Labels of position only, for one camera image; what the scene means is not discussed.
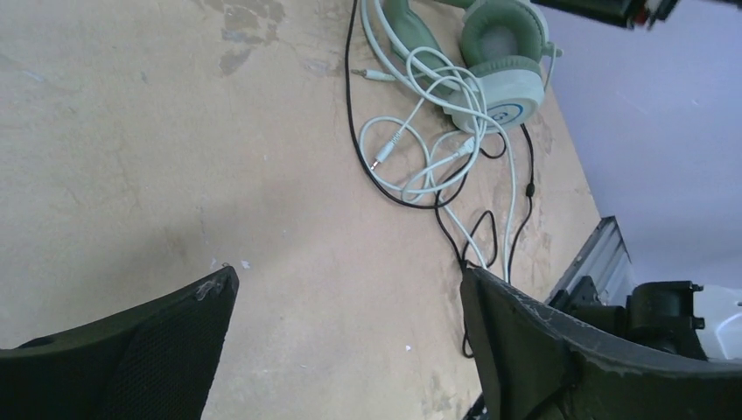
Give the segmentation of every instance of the headphones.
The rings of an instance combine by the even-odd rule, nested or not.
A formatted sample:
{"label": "headphones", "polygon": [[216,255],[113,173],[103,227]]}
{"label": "headphones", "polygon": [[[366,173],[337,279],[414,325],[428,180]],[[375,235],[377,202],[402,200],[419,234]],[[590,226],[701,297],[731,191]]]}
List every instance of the headphones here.
{"label": "headphones", "polygon": [[[441,52],[431,30],[410,8],[410,0],[386,0],[383,7],[380,0],[373,1],[392,51],[402,60],[420,47]],[[526,121],[541,105],[554,60],[562,55],[549,41],[549,28],[541,11],[528,0],[437,1],[466,9],[459,50],[467,69],[477,79],[475,82],[469,78],[466,83],[474,90],[482,89],[487,115],[504,130]],[[551,57],[545,82],[539,65],[543,56]],[[412,62],[416,70],[426,75],[423,78],[428,83],[447,74],[445,69],[450,68],[429,52],[416,54]],[[451,105],[466,107],[466,96],[460,88],[440,83],[432,92]],[[443,108],[457,128],[474,132],[476,122],[471,115]]]}

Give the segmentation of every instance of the blue circular logo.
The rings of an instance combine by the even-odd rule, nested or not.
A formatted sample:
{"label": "blue circular logo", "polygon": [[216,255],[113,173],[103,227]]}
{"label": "blue circular logo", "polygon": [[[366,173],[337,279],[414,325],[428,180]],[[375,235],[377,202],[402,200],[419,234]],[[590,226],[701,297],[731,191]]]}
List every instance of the blue circular logo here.
{"label": "blue circular logo", "polygon": [[[523,114],[523,106],[517,103],[501,103],[488,109],[487,114],[499,125],[505,125]],[[494,126],[488,124],[487,128],[492,129]]]}

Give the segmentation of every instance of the wall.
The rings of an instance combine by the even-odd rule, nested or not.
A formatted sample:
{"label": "wall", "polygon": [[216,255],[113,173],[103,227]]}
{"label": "wall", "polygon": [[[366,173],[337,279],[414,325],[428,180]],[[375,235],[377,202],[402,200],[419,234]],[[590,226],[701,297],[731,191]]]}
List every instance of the wall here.
{"label": "wall", "polygon": [[684,0],[649,32],[545,14],[556,95],[638,280],[742,287],[742,12]]}

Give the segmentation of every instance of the beige tabletop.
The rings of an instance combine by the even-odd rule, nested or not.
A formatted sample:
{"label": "beige tabletop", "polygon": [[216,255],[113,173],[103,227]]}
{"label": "beige tabletop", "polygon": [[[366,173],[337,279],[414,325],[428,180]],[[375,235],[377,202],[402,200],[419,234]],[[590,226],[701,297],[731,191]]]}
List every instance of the beige tabletop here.
{"label": "beige tabletop", "polygon": [[[241,289],[204,418],[459,418],[480,392],[459,355],[460,274],[433,214],[384,199],[354,155],[341,71],[350,7],[3,2],[0,347],[230,263]],[[457,16],[415,7],[455,56]],[[361,31],[351,62],[378,68]],[[353,98],[358,126],[414,104],[363,79]],[[428,138],[449,127],[434,108],[415,126]],[[513,283],[544,298],[598,214],[550,91],[528,127],[535,209]],[[511,136],[522,190],[527,149]],[[419,151],[407,149],[385,173],[413,169]],[[491,207],[500,241],[508,174],[505,159],[481,160],[453,205],[467,226]]]}

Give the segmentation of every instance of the table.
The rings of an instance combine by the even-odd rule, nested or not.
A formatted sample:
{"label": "table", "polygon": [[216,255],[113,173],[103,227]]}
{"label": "table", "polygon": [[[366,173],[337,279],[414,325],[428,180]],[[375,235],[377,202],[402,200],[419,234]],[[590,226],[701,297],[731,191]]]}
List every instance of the table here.
{"label": "table", "polygon": [[[455,55],[457,16],[415,7]],[[433,214],[386,201],[354,155],[349,11],[340,0],[7,3],[0,347],[230,263],[241,290],[204,418],[463,415],[480,385],[459,355],[459,270]],[[351,64],[378,68],[360,23]],[[359,125],[413,106],[362,79],[353,98]],[[415,124],[430,137],[448,126],[433,108]],[[528,128],[535,209],[513,283],[544,298],[599,217],[551,91]],[[527,150],[511,136],[522,188]],[[416,162],[405,156],[388,170]],[[491,207],[501,228],[508,184],[506,160],[477,163],[455,211],[471,226]]]}

